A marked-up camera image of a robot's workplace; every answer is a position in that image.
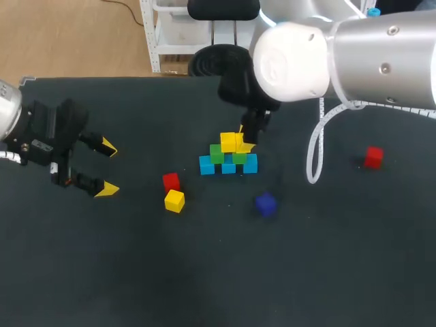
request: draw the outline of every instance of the red cube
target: red cube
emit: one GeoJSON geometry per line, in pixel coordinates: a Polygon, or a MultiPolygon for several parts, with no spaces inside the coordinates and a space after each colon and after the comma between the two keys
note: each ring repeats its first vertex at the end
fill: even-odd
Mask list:
{"type": "Polygon", "coordinates": [[[380,169],[383,160],[383,149],[369,146],[367,157],[365,158],[364,167],[372,169],[380,169]]]}
{"type": "Polygon", "coordinates": [[[180,191],[180,181],[178,180],[178,176],[176,172],[172,172],[171,174],[166,174],[162,177],[163,185],[165,187],[165,194],[173,189],[175,191],[180,191]]]}

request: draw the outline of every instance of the screw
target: screw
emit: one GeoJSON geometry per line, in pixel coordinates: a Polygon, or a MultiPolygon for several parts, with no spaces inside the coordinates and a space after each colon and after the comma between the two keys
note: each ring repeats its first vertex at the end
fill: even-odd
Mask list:
{"type": "Polygon", "coordinates": [[[390,73],[390,65],[388,63],[382,63],[380,66],[380,72],[382,74],[389,74],[390,73]]]}
{"type": "Polygon", "coordinates": [[[400,28],[398,26],[391,26],[388,29],[388,35],[395,35],[400,31],[400,28]]]}
{"type": "Polygon", "coordinates": [[[21,144],[21,151],[22,152],[27,152],[29,151],[29,145],[27,143],[23,143],[21,144]]]}

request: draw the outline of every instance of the toy block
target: toy block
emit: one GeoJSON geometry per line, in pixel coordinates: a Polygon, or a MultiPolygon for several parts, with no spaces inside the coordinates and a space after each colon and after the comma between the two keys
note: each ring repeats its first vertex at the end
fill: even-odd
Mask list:
{"type": "Polygon", "coordinates": [[[255,144],[245,143],[244,134],[236,133],[236,153],[250,153],[255,144]]]}
{"type": "Polygon", "coordinates": [[[365,158],[364,167],[372,169],[380,169],[383,161],[383,149],[369,146],[367,157],[365,158]]]}
{"type": "Polygon", "coordinates": [[[224,153],[221,152],[220,144],[211,144],[211,163],[214,165],[224,164],[224,153]]]}
{"type": "Polygon", "coordinates": [[[165,197],[165,209],[180,213],[185,205],[185,194],[171,189],[165,197]]]}
{"type": "Polygon", "coordinates": [[[221,165],[223,174],[236,174],[236,165],[232,161],[232,155],[225,155],[224,163],[221,165]]]}
{"type": "Polygon", "coordinates": [[[168,194],[171,189],[180,191],[180,181],[178,180],[177,173],[172,172],[171,174],[163,175],[162,180],[164,181],[165,194],[168,194]]]}
{"type": "Polygon", "coordinates": [[[211,162],[210,155],[203,155],[200,157],[200,174],[213,175],[215,173],[215,165],[211,162]]]}
{"type": "Polygon", "coordinates": [[[255,174],[258,172],[258,156],[255,154],[247,155],[247,162],[243,166],[244,174],[255,174]]]}
{"type": "Polygon", "coordinates": [[[246,153],[233,153],[232,161],[235,165],[245,165],[247,163],[247,154],[246,153]]]}
{"type": "Polygon", "coordinates": [[[223,153],[236,152],[236,133],[221,133],[220,138],[223,153]]]}
{"type": "Polygon", "coordinates": [[[277,201],[269,193],[264,193],[255,199],[256,208],[264,217],[271,216],[277,211],[277,201]]]}

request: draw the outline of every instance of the white cable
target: white cable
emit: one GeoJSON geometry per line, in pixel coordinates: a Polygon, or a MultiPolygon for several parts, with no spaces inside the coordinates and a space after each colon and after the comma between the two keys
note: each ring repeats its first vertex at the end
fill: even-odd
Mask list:
{"type": "MultiPolygon", "coordinates": [[[[418,109],[418,108],[408,108],[408,107],[399,107],[399,106],[391,106],[388,104],[376,104],[373,102],[364,102],[364,101],[354,101],[353,106],[379,106],[386,108],[394,108],[397,110],[402,110],[406,112],[411,112],[412,114],[419,114],[420,116],[425,116],[428,118],[436,119],[436,110],[427,110],[427,109],[418,109]]],[[[315,129],[312,132],[309,148],[307,149],[307,160],[306,160],[306,175],[307,180],[311,184],[315,184],[321,176],[322,164],[324,162],[324,127],[334,116],[340,114],[341,112],[347,110],[348,108],[341,104],[336,106],[322,118],[322,113],[324,113],[324,99],[320,98],[320,121],[315,126],[315,129]],[[318,142],[318,163],[315,170],[315,176],[313,175],[313,154],[315,152],[316,142],[318,142]]]]}
{"type": "Polygon", "coordinates": [[[10,161],[21,164],[21,158],[18,153],[13,153],[9,151],[0,151],[0,159],[8,159],[10,161]]]}

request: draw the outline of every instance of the cyan cube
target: cyan cube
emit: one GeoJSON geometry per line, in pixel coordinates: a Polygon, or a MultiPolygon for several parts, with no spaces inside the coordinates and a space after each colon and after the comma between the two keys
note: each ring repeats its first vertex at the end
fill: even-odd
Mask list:
{"type": "Polygon", "coordinates": [[[224,156],[224,163],[221,164],[221,173],[236,174],[236,165],[232,161],[232,155],[224,156]]]}
{"type": "Polygon", "coordinates": [[[244,174],[255,174],[258,172],[258,155],[247,154],[247,162],[244,163],[244,174]]]}
{"type": "Polygon", "coordinates": [[[255,199],[255,205],[263,217],[269,217],[277,211],[277,201],[267,192],[255,199]]]}
{"type": "Polygon", "coordinates": [[[215,173],[215,165],[211,162],[210,155],[203,155],[200,157],[200,174],[213,175],[215,173]]]}

